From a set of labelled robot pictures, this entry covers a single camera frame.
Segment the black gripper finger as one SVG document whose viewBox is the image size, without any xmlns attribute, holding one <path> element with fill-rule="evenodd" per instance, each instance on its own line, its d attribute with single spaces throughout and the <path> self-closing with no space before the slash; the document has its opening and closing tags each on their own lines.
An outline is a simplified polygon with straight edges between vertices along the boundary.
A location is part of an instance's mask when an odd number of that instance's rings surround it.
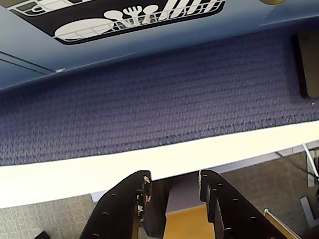
<svg viewBox="0 0 319 239">
<path fill-rule="evenodd" d="M 201 170 L 200 200 L 217 239 L 295 239 L 297 235 L 271 213 L 262 214 L 220 174 Z"/>
<path fill-rule="evenodd" d="M 151 198 L 151 172 L 139 170 L 129 175 L 100 198 L 80 238 L 136 239 Z"/>
</svg>

